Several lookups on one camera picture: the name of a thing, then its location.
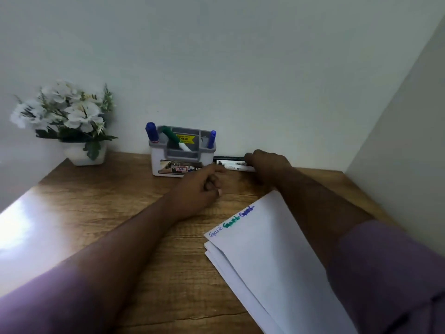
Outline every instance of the green marker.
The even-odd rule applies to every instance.
[[[185,145],[185,144],[179,139],[179,137],[176,136],[176,134],[175,134],[172,130],[170,130],[168,127],[164,126],[164,127],[162,128],[162,132],[163,132],[164,134],[166,134],[167,137],[168,137],[171,141],[174,141],[176,144],[178,144],[179,147],[181,148],[181,150],[192,152],[192,150],[190,150],[189,147],[188,147],[187,145]]]

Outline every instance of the white paper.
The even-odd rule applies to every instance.
[[[236,274],[235,270],[227,261],[224,254],[211,242],[205,243],[204,246],[207,249],[207,258],[209,258],[232,292],[236,295],[261,330],[265,334],[283,334],[281,328],[275,323],[255,296],[253,296],[253,294],[249,291],[241,278]]]
[[[205,237],[284,333],[356,334],[279,192],[262,197]]]

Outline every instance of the yellow price sticker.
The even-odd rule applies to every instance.
[[[190,136],[190,135],[178,135],[176,134],[176,136],[185,144],[194,144],[194,137],[195,136]]]

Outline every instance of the hand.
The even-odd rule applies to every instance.
[[[221,196],[221,183],[215,172],[226,172],[225,167],[210,164],[201,170],[187,173],[161,200],[173,222],[197,214]]]
[[[255,150],[253,154],[247,153],[244,160],[248,165],[255,168],[259,179],[270,186],[276,185],[275,181],[279,174],[292,168],[286,157],[262,150]]]

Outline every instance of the wooden desk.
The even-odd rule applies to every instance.
[[[391,222],[339,171],[301,169],[354,204]],[[224,195],[160,241],[116,323],[122,333],[261,333],[204,255],[203,233],[266,194],[253,174],[221,175]],[[166,193],[146,154],[110,153],[105,164],[68,160],[0,215],[0,295],[114,229]]]

